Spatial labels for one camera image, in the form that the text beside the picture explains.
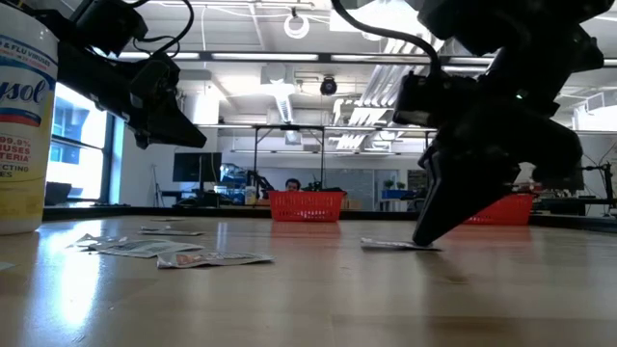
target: scattered paper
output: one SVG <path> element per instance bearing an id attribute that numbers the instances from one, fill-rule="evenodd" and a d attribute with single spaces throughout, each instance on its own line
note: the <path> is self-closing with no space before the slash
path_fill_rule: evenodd
<path id="1" fill-rule="evenodd" d="M 435 248 L 433 245 L 428 247 L 421 247 L 415 244 L 414 242 L 407 241 L 378 241 L 373 240 L 371 238 L 363 237 L 360 242 L 362 243 L 363 248 L 381 248 L 381 249 L 390 249 L 390 250 L 416 250 L 416 251 L 433 251 L 438 252 L 441 251 L 438 248 Z"/>
<path id="2" fill-rule="evenodd" d="M 74 245 L 87 247 L 102 254 L 114 254 L 135 257 L 153 257 L 161 253 L 200 250 L 203 246 L 178 243 L 170 240 L 128 240 L 123 237 L 116 240 L 110 237 L 93 237 L 86 234 Z"/>
<path id="3" fill-rule="evenodd" d="M 12 267 L 14 267 L 14 264 L 5 263 L 5 262 L 0 261 L 0 271 L 11 269 Z"/>
<path id="4" fill-rule="evenodd" d="M 184 218 L 152 218 L 153 222 L 180 222 L 184 221 Z"/>
<path id="5" fill-rule="evenodd" d="M 241 254 L 201 250 L 197 252 L 159 254 L 156 266 L 159 269 L 185 269 L 203 265 L 243 265 L 273 260 L 273 256 L 266 254 Z"/>
<path id="6" fill-rule="evenodd" d="M 171 235 L 171 236 L 199 236 L 203 232 L 199 231 L 178 231 L 178 230 L 143 230 L 139 232 L 142 235 Z"/>

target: security camera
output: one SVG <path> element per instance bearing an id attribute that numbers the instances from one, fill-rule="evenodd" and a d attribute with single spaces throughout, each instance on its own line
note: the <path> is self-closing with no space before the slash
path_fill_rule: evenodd
<path id="1" fill-rule="evenodd" d="M 324 77 L 319 89 L 322 95 L 330 96 L 336 93 L 336 82 L 334 77 Z"/>

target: lysol logo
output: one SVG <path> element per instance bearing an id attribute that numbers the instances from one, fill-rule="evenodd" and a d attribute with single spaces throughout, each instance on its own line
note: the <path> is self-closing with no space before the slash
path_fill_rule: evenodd
<path id="1" fill-rule="evenodd" d="M 34 112 L 15 107 L 2 107 L 3 101 L 35 102 L 40 104 L 47 96 L 47 82 L 41 80 L 36 86 L 0 82 L 0 122 L 40 126 L 40 116 Z"/>
<path id="2" fill-rule="evenodd" d="M 36 86 L 11 82 L 0 83 L 0 102 L 7 99 L 40 103 L 46 95 L 47 82 L 45 80 L 40 80 Z"/>

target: table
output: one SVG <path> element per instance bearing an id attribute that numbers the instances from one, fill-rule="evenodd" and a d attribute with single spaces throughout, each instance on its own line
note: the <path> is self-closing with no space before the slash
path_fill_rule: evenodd
<path id="1" fill-rule="evenodd" d="M 85 233 L 138 235 L 153 217 L 45 224 L 0 237 L 6 346 L 614 346 L 617 235 L 460 227 L 442 253 L 363 252 L 411 222 L 273 224 L 187 218 L 165 237 L 258 252 L 274 264 L 157 270 L 80 253 Z"/>

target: ceiling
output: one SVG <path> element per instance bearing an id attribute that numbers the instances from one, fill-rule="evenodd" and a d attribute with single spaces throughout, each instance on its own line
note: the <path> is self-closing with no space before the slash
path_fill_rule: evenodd
<path id="1" fill-rule="evenodd" d="M 81 0 L 33 0 L 30 3 L 55 8 L 64 15 L 69 15 Z M 299 10 L 299 13 L 317 15 L 319 20 L 328 21 L 330 15 L 329 0 L 311 1 L 314 10 Z M 381 52 L 385 40 L 366 40 L 360 33 L 330 31 L 329 24 L 310 20 L 308 34 L 299 40 L 289 37 L 284 29 L 285 17 L 259 17 L 254 21 L 248 8 L 226 9 L 237 14 L 221 12 L 216 9 L 196 7 L 196 20 L 189 34 L 182 40 L 182 50 L 225 50 L 225 51 L 280 51 L 280 52 Z M 185 7 L 165 7 L 160 4 L 146 4 L 138 9 L 149 28 L 148 36 L 174 35 L 186 25 L 188 11 Z M 257 15 L 288 14 L 286 9 L 255 9 Z M 583 24 L 591 36 L 597 37 L 599 46 L 606 57 L 617 57 L 617 7 L 603 15 L 616 21 L 592 19 Z M 156 45 L 144 45 L 155 49 Z M 237 63 L 187 63 L 185 69 L 207 68 L 219 83 L 228 101 L 222 103 L 221 114 L 263 115 L 268 108 L 276 108 L 274 97 L 258 94 L 260 73 L 263 64 Z M 319 86 L 325 75 L 333 75 L 338 83 L 339 93 L 362 93 L 370 80 L 374 66 L 353 65 L 292 65 L 295 80 L 302 80 L 302 90 L 290 99 L 294 108 L 332 110 L 335 99 L 321 96 Z M 199 91 L 199 81 L 183 82 L 181 88 Z M 568 81 L 557 102 L 562 108 L 554 118 L 568 123 L 572 116 L 572 105 L 580 102 L 580 97 L 598 93 L 602 88 L 617 88 L 617 68 L 603 69 L 574 74 Z"/>

